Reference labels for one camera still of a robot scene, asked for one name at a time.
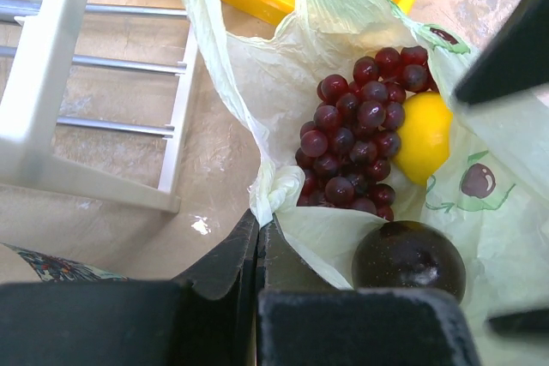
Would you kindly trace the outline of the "light green plastic bag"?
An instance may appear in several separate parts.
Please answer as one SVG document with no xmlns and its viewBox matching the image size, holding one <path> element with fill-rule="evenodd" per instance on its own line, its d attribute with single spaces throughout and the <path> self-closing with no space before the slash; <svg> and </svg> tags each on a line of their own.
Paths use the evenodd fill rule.
<svg viewBox="0 0 549 366">
<path fill-rule="evenodd" d="M 271 39 L 229 33 L 220 0 L 183 0 L 212 82 L 251 132 L 250 210 L 340 290 L 438 288 L 484 365 L 548 346 L 486 317 L 548 296 L 548 98 L 465 111 L 478 53 L 391 0 L 296 0 Z"/>
</svg>

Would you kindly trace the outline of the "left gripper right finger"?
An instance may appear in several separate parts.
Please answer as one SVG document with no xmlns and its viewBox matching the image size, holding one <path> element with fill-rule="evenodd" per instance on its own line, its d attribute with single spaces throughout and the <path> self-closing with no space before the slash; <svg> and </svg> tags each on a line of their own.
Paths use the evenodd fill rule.
<svg viewBox="0 0 549 366">
<path fill-rule="evenodd" d="M 278 220 L 257 245 L 259 365 L 478 365 L 456 300 L 433 289 L 340 291 L 285 239 Z"/>
</svg>

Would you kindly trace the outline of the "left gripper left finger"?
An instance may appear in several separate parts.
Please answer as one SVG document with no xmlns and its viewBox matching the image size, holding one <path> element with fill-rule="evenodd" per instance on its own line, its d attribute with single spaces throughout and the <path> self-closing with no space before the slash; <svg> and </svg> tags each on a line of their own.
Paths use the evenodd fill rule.
<svg viewBox="0 0 549 366">
<path fill-rule="evenodd" d="M 4 365 L 246 365 L 259 226 L 251 212 L 171 280 L 11 283 Z"/>
</svg>

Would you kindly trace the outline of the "yellow apple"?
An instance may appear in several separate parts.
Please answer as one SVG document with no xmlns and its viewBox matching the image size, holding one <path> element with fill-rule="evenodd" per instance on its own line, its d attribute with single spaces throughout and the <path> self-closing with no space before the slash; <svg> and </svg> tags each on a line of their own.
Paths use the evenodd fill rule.
<svg viewBox="0 0 549 366">
<path fill-rule="evenodd" d="M 434 92 L 409 97 L 403 108 L 404 123 L 397 130 L 401 149 L 393 161 L 412 183 L 425 187 L 429 177 L 449 157 L 453 114 Z"/>
</svg>

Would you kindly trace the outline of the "purple grape bunch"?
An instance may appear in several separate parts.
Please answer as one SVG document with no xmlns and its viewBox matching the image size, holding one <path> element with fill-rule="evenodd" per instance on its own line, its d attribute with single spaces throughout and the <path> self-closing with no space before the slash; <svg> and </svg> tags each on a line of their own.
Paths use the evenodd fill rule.
<svg viewBox="0 0 549 366">
<path fill-rule="evenodd" d="M 317 85 L 321 100 L 299 131 L 295 153 L 305 182 L 300 207 L 338 207 L 391 221 L 395 190 L 385 183 L 401 149 L 397 130 L 411 93 L 434 92 L 428 51 L 416 45 L 384 47 L 359 58 L 353 78 L 328 75 Z"/>
</svg>

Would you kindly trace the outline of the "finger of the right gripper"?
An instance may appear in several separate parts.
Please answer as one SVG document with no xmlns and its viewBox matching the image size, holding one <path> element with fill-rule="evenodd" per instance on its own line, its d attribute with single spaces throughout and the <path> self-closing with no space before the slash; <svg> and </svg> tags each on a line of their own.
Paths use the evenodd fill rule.
<svg viewBox="0 0 549 366">
<path fill-rule="evenodd" d="M 481 105 L 548 86 L 548 0 L 521 0 L 454 88 L 461 105 Z"/>
<path fill-rule="evenodd" d="M 548 308 L 522 309 L 491 315 L 486 323 L 500 337 L 548 340 Z"/>
</svg>

